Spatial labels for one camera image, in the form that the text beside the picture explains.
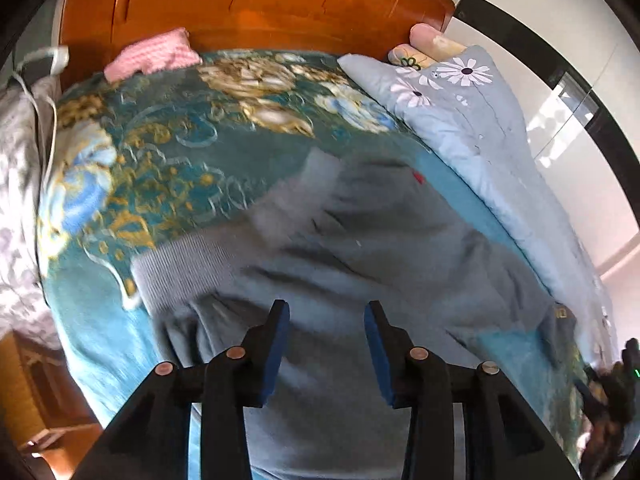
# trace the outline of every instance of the teal floral blanket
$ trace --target teal floral blanket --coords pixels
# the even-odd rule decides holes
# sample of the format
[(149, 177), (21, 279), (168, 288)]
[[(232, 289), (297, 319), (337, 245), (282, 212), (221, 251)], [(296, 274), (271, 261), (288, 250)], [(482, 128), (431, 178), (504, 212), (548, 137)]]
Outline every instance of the teal floral blanket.
[[(524, 256), (468, 186), (412, 131), (315, 52), (231, 50), (184, 70), (72, 87), (38, 218), (44, 290), (72, 375), (107, 424), (158, 362), (131, 258), (247, 209), (300, 169), (313, 146), (413, 166), (489, 239)], [(565, 451), (579, 419), (567, 356), (552, 368), (537, 334), (479, 334)], [(198, 428), (190, 478), (198, 477)]]

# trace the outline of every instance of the gray knit garment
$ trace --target gray knit garment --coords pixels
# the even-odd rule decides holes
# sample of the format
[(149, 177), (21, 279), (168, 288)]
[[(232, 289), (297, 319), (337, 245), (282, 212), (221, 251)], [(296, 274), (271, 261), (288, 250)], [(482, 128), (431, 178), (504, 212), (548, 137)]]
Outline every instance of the gray knit garment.
[(409, 411), (388, 407), (376, 383), (370, 300), (415, 344), (469, 367), (479, 363), (464, 346), (475, 333), (554, 318), (520, 257), (411, 168), (318, 150), (239, 218), (140, 255), (132, 272), (162, 356), (185, 367), (238, 344), (274, 300), (289, 303), (274, 394), (245, 409), (252, 466), (283, 480), (400, 477)]

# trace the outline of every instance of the wooden headboard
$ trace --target wooden headboard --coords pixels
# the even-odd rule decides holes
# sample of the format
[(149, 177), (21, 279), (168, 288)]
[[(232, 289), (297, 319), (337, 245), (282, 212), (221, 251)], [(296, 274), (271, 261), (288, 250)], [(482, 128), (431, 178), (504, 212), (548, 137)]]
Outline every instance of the wooden headboard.
[(410, 27), (442, 30), (451, 0), (65, 0), (60, 43), (70, 49), (63, 85), (97, 72), (126, 45), (186, 27), (201, 52), (282, 48), (382, 59)]

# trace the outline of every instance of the pink pillow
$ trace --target pink pillow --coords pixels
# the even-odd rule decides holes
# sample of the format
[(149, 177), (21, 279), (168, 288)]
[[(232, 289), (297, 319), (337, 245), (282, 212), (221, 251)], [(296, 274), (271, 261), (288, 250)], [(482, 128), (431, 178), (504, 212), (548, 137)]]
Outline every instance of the pink pillow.
[(446, 61), (451, 57), (459, 56), (466, 49), (465, 45), (445, 38), (437, 28), (426, 23), (417, 23), (411, 28), (409, 42), (436, 61)]

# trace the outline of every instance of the white daisy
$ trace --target white daisy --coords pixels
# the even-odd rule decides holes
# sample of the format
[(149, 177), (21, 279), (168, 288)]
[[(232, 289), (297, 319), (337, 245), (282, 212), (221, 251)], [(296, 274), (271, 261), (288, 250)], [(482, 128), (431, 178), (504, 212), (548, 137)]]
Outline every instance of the white daisy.
[(396, 104), (406, 102), (407, 108), (431, 105), (426, 95), (423, 95), (415, 86), (410, 85), (403, 79), (398, 78), (398, 83), (391, 85), (389, 90), (392, 92), (400, 92), (396, 99)]
[(437, 72), (440, 72), (440, 77), (448, 79), (450, 83), (456, 84), (460, 82), (461, 86), (471, 86), (471, 83), (477, 85), (483, 85), (484, 83), (490, 83), (493, 75), (487, 73), (489, 67), (476, 66), (475, 59), (469, 59), (466, 64), (459, 57), (453, 58), (454, 63), (444, 61), (442, 64), (446, 66), (439, 66), (436, 68)]
[(442, 86), (437, 84), (435, 81), (432, 81), (427, 76), (421, 74), (420, 70), (414, 70), (413, 68), (400, 67), (400, 68), (396, 68), (396, 72), (398, 72), (399, 74), (403, 74), (405, 77), (409, 79), (417, 78), (418, 83), (420, 83), (421, 85), (425, 85), (425, 86), (429, 85), (434, 90), (442, 90)]

